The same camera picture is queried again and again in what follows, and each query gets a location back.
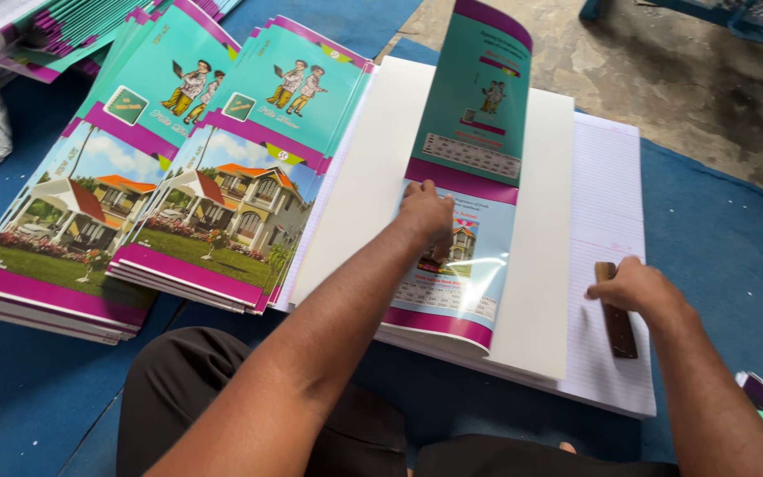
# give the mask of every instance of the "lined page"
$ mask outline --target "lined page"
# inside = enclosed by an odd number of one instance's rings
[[[320,223],[320,217],[325,209],[325,203],[328,202],[329,196],[332,195],[334,183],[340,173],[340,167],[344,164],[344,158],[349,150],[349,145],[352,144],[352,137],[355,135],[355,127],[358,125],[358,119],[360,119],[361,113],[364,112],[367,97],[369,97],[370,91],[372,91],[373,83],[376,81],[376,73],[378,71],[378,68],[376,68],[370,80],[367,81],[364,92],[361,94],[361,99],[359,99],[358,104],[355,106],[355,113],[349,120],[346,131],[344,131],[344,137],[341,138],[340,144],[337,146],[337,151],[335,152],[334,157],[332,157],[332,163],[329,164],[328,170],[325,173],[323,184],[320,185],[320,191],[317,193],[316,202],[314,202],[314,209],[308,215],[308,222],[305,223],[302,238],[299,239],[299,245],[296,246],[296,254],[293,255],[293,261],[290,264],[290,268],[287,270],[284,284],[281,285],[281,293],[274,306],[277,310],[290,310],[290,292],[293,290],[293,285],[296,283],[296,277],[299,275],[302,259],[305,258],[305,253],[308,251],[308,246],[314,236],[314,231],[317,228],[317,224]]]
[[[597,261],[643,261],[643,208],[638,128],[575,114],[567,310],[567,379],[562,393],[644,416],[655,415],[650,332],[630,313],[638,359],[611,355],[599,301],[583,298]]]

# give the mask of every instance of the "wooden handle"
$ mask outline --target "wooden handle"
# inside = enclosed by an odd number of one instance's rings
[[[598,284],[607,282],[617,275],[617,265],[610,261],[598,261],[593,266]],[[605,329],[608,341],[611,343],[611,353],[614,357],[637,359],[638,346],[635,344],[635,333],[631,330],[629,314],[611,305],[602,304],[605,315]]]

